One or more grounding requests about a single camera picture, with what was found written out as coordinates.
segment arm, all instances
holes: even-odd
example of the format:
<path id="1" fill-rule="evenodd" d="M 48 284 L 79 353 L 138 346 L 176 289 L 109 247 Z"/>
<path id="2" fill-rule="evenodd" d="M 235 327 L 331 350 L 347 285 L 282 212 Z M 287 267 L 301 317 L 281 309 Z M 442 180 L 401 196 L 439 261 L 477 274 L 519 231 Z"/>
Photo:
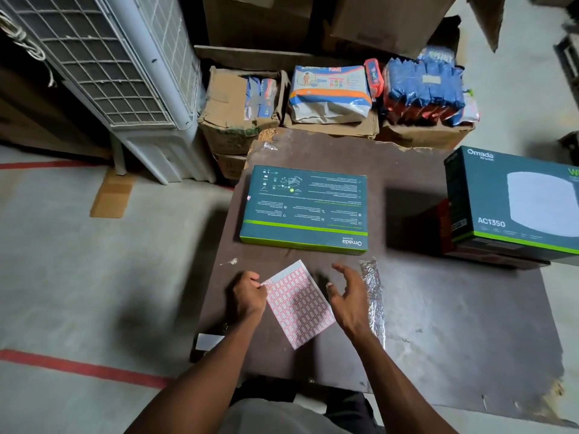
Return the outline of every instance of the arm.
<path id="1" fill-rule="evenodd" d="M 457 434 L 426 402 L 372 334 L 368 321 L 368 293 L 362 278 L 348 266 L 333 264 L 332 267 L 346 278 L 346 292 L 341 296 L 336 286 L 329 283 L 329 301 L 336 321 L 362 360 L 386 431 L 393 434 Z"/>
<path id="2" fill-rule="evenodd" d="M 267 288 L 251 271 L 233 288 L 240 321 L 201 361 L 163 389 L 125 434 L 217 432 L 229 407 L 243 359 L 265 310 Z"/>

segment concrete floor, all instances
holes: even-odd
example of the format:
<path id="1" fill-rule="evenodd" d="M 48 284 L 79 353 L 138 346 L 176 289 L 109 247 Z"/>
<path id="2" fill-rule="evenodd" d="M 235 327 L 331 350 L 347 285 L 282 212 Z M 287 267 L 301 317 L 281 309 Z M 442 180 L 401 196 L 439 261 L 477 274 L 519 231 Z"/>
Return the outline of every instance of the concrete floor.
<path id="1" fill-rule="evenodd" d="M 579 112 L 553 51 L 560 8 L 507 0 L 499 49 L 489 50 L 465 0 L 465 82 L 482 110 L 470 146 L 556 159 L 553 141 Z M 0 147 L 0 163 L 44 161 Z M 175 376 L 192 333 L 231 197 L 186 181 L 140 178 L 125 217 L 89 210 L 105 167 L 0 170 L 0 349 Z M 543 271 L 563 345 L 562 418 L 579 423 L 579 268 Z M 122 432 L 155 395 L 138 385 L 0 362 L 0 432 Z M 316 402 L 300 402 L 321 408 Z M 437 408 L 461 433 L 559 433 L 555 428 Z"/>

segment table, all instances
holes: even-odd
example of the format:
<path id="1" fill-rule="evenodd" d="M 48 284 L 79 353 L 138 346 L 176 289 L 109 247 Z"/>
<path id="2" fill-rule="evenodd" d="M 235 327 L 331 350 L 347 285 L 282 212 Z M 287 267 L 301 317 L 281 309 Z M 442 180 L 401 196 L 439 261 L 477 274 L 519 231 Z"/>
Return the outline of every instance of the table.
<path id="1" fill-rule="evenodd" d="M 301 259 L 318 285 L 329 279 L 343 290 L 343 277 L 331 262 L 359 269 L 360 258 L 375 257 L 384 285 L 387 352 L 431 404 L 566 423 L 543 399 L 558 386 L 563 365 L 539 270 L 429 255 L 426 237 L 408 226 L 409 219 L 446 197 L 443 160 L 448 154 L 285 128 L 255 141 L 232 197 L 199 332 L 223 330 L 231 304 L 226 287 L 243 269 L 265 280 Z M 346 256 L 241 243 L 254 164 L 367 175 L 369 251 Z M 235 265 L 227 263 L 233 259 Z M 243 369 L 371 392 L 355 350 L 336 323 L 294 351 L 269 307 Z"/>

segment rope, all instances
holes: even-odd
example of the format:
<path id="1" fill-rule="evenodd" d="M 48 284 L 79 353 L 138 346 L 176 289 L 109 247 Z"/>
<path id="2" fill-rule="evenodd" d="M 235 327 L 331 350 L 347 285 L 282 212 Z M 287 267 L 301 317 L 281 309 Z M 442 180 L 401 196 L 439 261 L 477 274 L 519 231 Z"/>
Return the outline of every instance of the rope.
<path id="1" fill-rule="evenodd" d="M 54 75 L 52 74 L 52 70 L 46 61 L 46 53 L 44 50 L 40 48 L 40 46 L 32 41 L 27 35 L 24 29 L 18 25 L 16 25 L 10 16 L 5 13 L 3 10 L 0 10 L 0 29 L 4 30 L 4 32 L 11 38 L 14 43 L 22 47 L 26 50 L 26 52 L 32 56 L 37 61 L 43 62 L 48 70 L 50 75 L 50 81 L 48 82 L 48 86 L 56 86 L 56 82 L 54 81 Z"/>

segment teal product box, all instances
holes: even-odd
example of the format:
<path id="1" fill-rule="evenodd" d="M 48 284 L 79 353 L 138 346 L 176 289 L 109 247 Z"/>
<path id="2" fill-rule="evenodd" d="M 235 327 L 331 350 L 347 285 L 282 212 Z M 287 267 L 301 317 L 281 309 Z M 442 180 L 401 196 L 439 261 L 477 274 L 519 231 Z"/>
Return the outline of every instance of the teal product box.
<path id="1" fill-rule="evenodd" d="M 255 165 L 239 234 L 245 244 L 363 254 L 366 176 Z"/>
<path id="2" fill-rule="evenodd" d="M 579 169 L 461 146 L 444 162 L 452 241 L 579 265 Z"/>

